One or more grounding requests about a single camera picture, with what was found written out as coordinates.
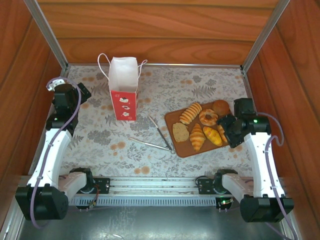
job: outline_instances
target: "cutting board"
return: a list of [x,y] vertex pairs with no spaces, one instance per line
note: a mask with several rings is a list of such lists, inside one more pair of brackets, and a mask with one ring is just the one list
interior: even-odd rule
[[[213,106],[213,102],[208,102],[208,103],[204,103],[201,104],[202,109],[212,109]],[[201,147],[201,149],[199,151],[195,151],[194,148],[192,147],[192,144],[190,142],[190,140],[187,141],[182,141],[182,142],[176,142],[175,138],[174,138],[174,134],[172,131],[172,127],[175,123],[180,123],[179,117],[181,116],[181,114],[186,110],[186,108],[184,109],[180,109],[180,110],[176,110],[176,111],[172,111],[167,113],[164,116],[164,120],[166,123],[166,126],[168,128],[168,131],[170,133],[174,148],[175,148],[175,152],[176,154],[181,157],[181,158],[186,158],[186,157],[190,157],[196,154],[201,154],[207,151],[211,151],[211,150],[215,150],[218,148],[222,148],[224,146],[228,146],[228,143],[223,142],[222,146],[216,146],[214,145],[210,140],[206,139]],[[205,126],[200,122],[199,120],[199,115],[196,116],[196,118],[190,123],[188,124],[188,131],[189,133],[191,133],[192,128],[195,126],[195,124],[200,124],[201,128],[203,129]],[[217,130],[217,125],[211,126],[210,128],[213,128],[215,130]]]

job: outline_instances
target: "floral tablecloth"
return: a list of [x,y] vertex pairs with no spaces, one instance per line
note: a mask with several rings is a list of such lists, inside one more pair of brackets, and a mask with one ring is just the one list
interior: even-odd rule
[[72,168],[88,167],[94,176],[197,177],[212,176],[220,168],[230,168],[240,176],[252,176],[248,149],[244,145],[180,158],[169,151],[128,139],[133,137],[166,146],[148,119],[150,115],[172,145],[165,114],[193,102],[224,99],[232,105],[234,99],[246,97],[239,69],[144,66],[135,122],[116,120],[108,81],[97,66],[72,66],[69,78],[82,82],[92,97],[81,105],[79,123],[63,158],[60,174],[67,174]]

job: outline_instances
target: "wooden wall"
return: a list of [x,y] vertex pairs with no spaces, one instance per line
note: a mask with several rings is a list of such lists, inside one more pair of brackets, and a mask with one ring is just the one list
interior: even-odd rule
[[39,0],[70,63],[243,64],[278,0]]
[[273,145],[276,167],[303,239],[320,239],[319,39],[319,1],[291,0],[247,73],[257,110],[283,127],[284,146]]
[[27,175],[53,95],[46,83],[60,75],[24,1],[0,7],[0,226],[21,175]]

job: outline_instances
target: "tongs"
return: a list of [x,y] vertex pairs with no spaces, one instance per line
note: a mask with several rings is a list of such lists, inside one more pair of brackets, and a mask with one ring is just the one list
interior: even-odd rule
[[158,125],[156,124],[156,122],[152,119],[152,117],[148,116],[149,119],[153,122],[154,126],[156,127],[156,129],[158,130],[160,136],[162,137],[162,139],[164,140],[165,144],[166,144],[166,147],[164,146],[159,146],[159,145],[155,145],[155,144],[152,144],[152,143],[149,143],[149,142],[144,142],[144,141],[140,141],[138,139],[135,139],[135,138],[132,138],[132,137],[129,137],[130,140],[133,140],[137,143],[140,143],[140,144],[144,144],[144,145],[147,145],[147,146],[150,146],[150,147],[154,147],[154,148],[157,148],[157,149],[162,149],[162,150],[166,150],[166,151],[169,151],[171,152],[171,154],[175,154],[176,152],[172,149],[172,147],[169,145],[169,143],[167,142],[166,138],[164,137],[164,135],[162,134],[162,132],[160,131]]

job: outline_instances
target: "pastry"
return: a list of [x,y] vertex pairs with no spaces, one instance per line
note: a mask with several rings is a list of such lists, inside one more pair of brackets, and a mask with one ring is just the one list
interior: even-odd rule
[[189,131],[188,127],[180,122],[173,124],[172,132],[175,141],[177,142],[184,142],[189,139]]
[[183,124],[191,123],[192,120],[196,118],[196,116],[200,113],[201,110],[202,107],[199,103],[192,103],[191,106],[189,106],[180,116],[180,122],[182,122]]
[[210,127],[216,124],[218,115],[212,109],[203,109],[199,113],[199,120],[203,125]]
[[224,130],[224,128],[223,128],[221,125],[218,125],[218,126],[217,126],[217,129],[218,129],[218,132],[219,132],[219,134],[220,134],[221,139],[222,139],[225,143],[227,143],[228,141],[227,141],[226,136],[225,136],[225,130]]
[[227,115],[230,112],[229,104],[225,100],[216,100],[216,101],[214,101],[212,109],[219,116]]
[[196,123],[194,125],[194,127],[192,128],[189,139],[191,141],[193,149],[196,152],[198,152],[206,140],[206,137],[205,137],[204,133],[202,132],[200,124]]
[[203,127],[203,132],[207,139],[209,139],[214,145],[218,147],[222,146],[222,139],[217,130],[212,129],[211,127]]

